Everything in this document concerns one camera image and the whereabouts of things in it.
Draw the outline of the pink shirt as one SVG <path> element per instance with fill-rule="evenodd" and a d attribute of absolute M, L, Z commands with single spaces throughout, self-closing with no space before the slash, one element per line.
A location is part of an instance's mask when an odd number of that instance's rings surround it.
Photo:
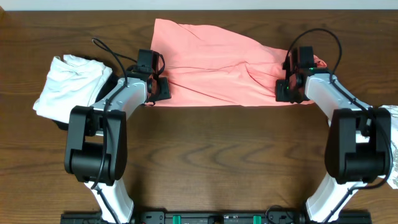
<path fill-rule="evenodd" d="M 282 106 L 275 83 L 286 50 L 210 25 L 156 19 L 151 49 L 162 54 L 171 97 L 164 107 Z"/>

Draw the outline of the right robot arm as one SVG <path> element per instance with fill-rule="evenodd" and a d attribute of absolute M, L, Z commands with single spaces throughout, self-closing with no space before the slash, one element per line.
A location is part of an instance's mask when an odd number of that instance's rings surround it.
<path fill-rule="evenodd" d="M 330 122 L 326 175 L 298 221 L 360 221 L 358 215 L 341 218 L 340 212 L 356 192 L 387 183 L 393 168 L 390 112 L 354 97 L 331 70 L 317 65 L 312 47 L 289 49 L 282 68 L 285 78 L 276 81 L 276 101 L 312 101 Z"/>

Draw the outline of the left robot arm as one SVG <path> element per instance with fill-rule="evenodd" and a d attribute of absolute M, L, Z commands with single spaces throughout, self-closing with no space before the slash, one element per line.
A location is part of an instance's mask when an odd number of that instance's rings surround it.
<path fill-rule="evenodd" d="M 95 196 L 100 212 L 65 213 L 61 223 L 130 223 L 134 202 L 123 181 L 127 164 L 127 120 L 135 109 L 171 97 L 163 55 L 141 49 L 136 64 L 116 82 L 106 82 L 102 99 L 70 112 L 65 170 Z"/>

